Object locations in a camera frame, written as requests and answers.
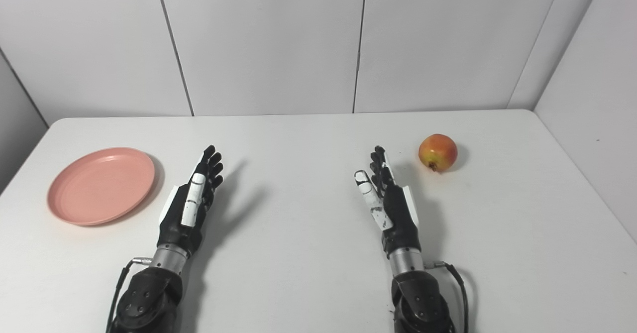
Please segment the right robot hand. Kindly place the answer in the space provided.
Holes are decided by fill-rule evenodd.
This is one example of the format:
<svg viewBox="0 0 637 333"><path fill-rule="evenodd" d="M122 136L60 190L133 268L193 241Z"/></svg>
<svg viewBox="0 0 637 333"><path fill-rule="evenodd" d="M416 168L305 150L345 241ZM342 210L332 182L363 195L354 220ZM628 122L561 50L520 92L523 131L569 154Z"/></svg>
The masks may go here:
<svg viewBox="0 0 637 333"><path fill-rule="evenodd" d="M385 256L397 250L421 250L416 208L407 186L396 182L389 156L376 145L370 154L369 168L355 172L354 179L369 212L381 231Z"/></svg>

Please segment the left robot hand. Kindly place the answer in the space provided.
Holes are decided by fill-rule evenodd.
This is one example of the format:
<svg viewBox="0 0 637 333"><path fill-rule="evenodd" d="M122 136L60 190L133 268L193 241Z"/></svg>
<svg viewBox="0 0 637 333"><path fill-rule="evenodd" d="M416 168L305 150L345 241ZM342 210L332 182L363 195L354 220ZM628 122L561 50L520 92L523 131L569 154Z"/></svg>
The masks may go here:
<svg viewBox="0 0 637 333"><path fill-rule="evenodd" d="M203 242L203 224L223 183L221 153L214 145L207 147L189 180L177 187L169 199L165 215L159 225L157 246L169 245L193 256Z"/></svg>

